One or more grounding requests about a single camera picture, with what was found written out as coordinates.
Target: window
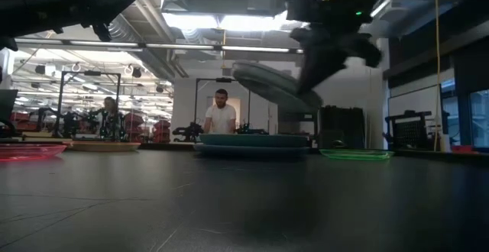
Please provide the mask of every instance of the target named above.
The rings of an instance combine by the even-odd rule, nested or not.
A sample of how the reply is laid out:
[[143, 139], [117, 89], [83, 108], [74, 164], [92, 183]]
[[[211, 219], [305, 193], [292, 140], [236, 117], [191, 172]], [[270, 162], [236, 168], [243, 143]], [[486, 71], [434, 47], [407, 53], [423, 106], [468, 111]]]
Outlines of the window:
[[472, 144], [489, 147], [489, 90], [471, 93]]
[[460, 145], [460, 122], [458, 120], [458, 98], [455, 96], [455, 80], [442, 83], [442, 108], [444, 133], [450, 137], [450, 145]]

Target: man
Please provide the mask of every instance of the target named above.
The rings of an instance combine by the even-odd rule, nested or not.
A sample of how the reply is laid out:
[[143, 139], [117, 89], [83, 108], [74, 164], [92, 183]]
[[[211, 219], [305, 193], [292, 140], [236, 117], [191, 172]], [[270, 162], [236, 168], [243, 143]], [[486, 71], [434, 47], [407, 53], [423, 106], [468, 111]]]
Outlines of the man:
[[236, 110], [227, 105], [228, 92], [219, 89], [215, 92], [215, 105], [210, 106], [206, 112], [204, 133], [234, 134], [236, 130]]

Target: stacked discs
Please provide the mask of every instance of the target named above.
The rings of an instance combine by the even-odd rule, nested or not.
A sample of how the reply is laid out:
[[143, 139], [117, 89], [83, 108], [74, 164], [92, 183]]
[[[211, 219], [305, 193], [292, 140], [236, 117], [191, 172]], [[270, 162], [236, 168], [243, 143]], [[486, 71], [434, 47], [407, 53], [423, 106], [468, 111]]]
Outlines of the stacked discs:
[[206, 155], [227, 157], [291, 158], [309, 152], [307, 137], [263, 134], [201, 134], [194, 148]]

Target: metal frame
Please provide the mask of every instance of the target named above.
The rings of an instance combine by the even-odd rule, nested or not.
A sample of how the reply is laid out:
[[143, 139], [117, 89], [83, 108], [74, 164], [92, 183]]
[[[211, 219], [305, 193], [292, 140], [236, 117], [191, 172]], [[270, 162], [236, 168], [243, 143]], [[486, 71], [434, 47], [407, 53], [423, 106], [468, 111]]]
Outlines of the metal frame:
[[[231, 80], [231, 82], [237, 82], [236, 79], [228, 79]], [[201, 81], [216, 81], [219, 82], [219, 78], [217, 79], [205, 79], [205, 78], [198, 78], [196, 79], [196, 95], [195, 95], [195, 104], [193, 106], [193, 123], [197, 122], [197, 97], [199, 94], [199, 82]], [[251, 91], [248, 89], [248, 124], [250, 124], [250, 106], [251, 106]]]
[[[61, 103], [63, 101], [63, 87], [68, 84], [73, 77], [78, 76], [79, 74], [83, 74], [86, 76], [117, 76], [117, 91], [115, 93], [115, 113], [119, 113], [119, 89], [121, 87], [121, 74], [120, 73], [101, 73], [101, 72], [93, 72], [93, 71], [85, 71], [85, 72], [61, 72], [61, 82], [60, 82], [60, 97], [58, 98], [58, 112], [61, 112]], [[64, 76], [66, 74], [70, 74], [71, 77], [65, 82]], [[56, 123], [54, 124], [54, 129], [56, 129], [56, 133], [58, 128], [60, 127], [60, 117], [56, 116]], [[112, 125], [112, 141], [115, 141], [115, 124]]]

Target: yellow cable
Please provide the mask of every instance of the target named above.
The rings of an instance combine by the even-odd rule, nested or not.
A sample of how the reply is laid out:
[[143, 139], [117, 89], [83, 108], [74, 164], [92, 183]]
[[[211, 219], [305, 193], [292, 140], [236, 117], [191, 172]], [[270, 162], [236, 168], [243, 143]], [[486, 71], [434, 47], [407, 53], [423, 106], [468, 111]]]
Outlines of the yellow cable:
[[[222, 46], [226, 45], [226, 30], [224, 30], [223, 35], [222, 35]], [[221, 68], [226, 68], [224, 62], [225, 62], [225, 57], [226, 57], [226, 52], [222, 51], [222, 66]]]
[[435, 0], [435, 20], [436, 20], [436, 109], [435, 109], [435, 146], [433, 151], [436, 151], [438, 145], [438, 105], [440, 101], [440, 69], [441, 69], [441, 58], [440, 58], [440, 24], [439, 24], [439, 0]]

